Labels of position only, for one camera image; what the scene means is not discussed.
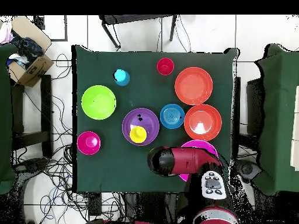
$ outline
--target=cardboard box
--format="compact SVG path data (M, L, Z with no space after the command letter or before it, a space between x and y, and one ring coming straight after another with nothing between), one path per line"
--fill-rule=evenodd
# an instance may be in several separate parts
M12 29L20 35L21 38L28 37L34 40L43 49L44 53L51 45L50 38L25 16L14 18L12 21ZM27 70L16 62L12 62L8 67L11 70L9 71L11 78L15 82L33 87L52 65L52 60L46 55L43 55L42 57L37 57L35 62L32 63Z

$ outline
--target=green fabric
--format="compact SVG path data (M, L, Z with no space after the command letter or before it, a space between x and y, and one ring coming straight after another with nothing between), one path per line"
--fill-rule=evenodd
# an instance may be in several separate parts
M174 90L175 79L187 67L201 67L213 79L213 92L206 102L222 116L222 129L210 143L227 161L231 154L232 62L236 49L226 54L164 53L164 52L90 52L76 46L77 52L77 135L94 131L101 139L98 153L92 156L77 152L77 191L79 192L150 192L184 190L185 182L176 177L164 178L154 174L147 165L147 155L157 146L181 146L191 140L182 125L178 129L160 130L154 142L135 146L123 136L121 124L126 114L136 108L152 110L159 118L164 105L176 103L185 113L190 106L182 103ZM157 71L157 62L169 57L175 69L169 76ZM117 86L113 72L123 69L130 74L130 83ZM116 96L115 112L105 120L87 117L81 107L81 97L87 88L104 85Z
M13 44L0 45L0 195L6 194L15 180L15 172L11 168L12 155L12 101L11 83L6 68L8 57L18 49Z
M266 195L299 191L299 171L290 166L296 87L299 85L299 53L269 47L258 62L265 75L265 124L259 138L259 163L265 170L254 180Z

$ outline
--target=orange plate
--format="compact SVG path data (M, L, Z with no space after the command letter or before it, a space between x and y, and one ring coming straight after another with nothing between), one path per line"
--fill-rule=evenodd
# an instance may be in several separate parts
M220 132L221 126L222 121L219 112L206 104L192 107L184 119L185 130L193 139L212 140Z
M211 95L213 81L204 69L189 67L184 69L175 80L175 93L188 105L205 102Z

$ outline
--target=lime green bowl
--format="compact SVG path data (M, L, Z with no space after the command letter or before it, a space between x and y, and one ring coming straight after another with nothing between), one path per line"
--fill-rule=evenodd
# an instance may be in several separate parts
M81 106L89 118L104 120L116 108L115 95L108 87L95 85L84 92L81 99Z

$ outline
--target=chair leg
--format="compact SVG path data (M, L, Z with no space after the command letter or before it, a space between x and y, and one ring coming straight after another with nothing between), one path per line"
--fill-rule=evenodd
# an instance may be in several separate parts
M105 23L102 22L102 27L104 28L106 34L109 36L109 38L111 39L112 43L114 44L115 48L119 48L119 45L116 44L114 38L112 37L111 33L109 32L108 28L106 27Z
M175 21L176 21L176 17L178 15L173 15L172 16L172 23L171 23L171 38L169 39L170 41L172 41L173 39L173 32L175 31Z

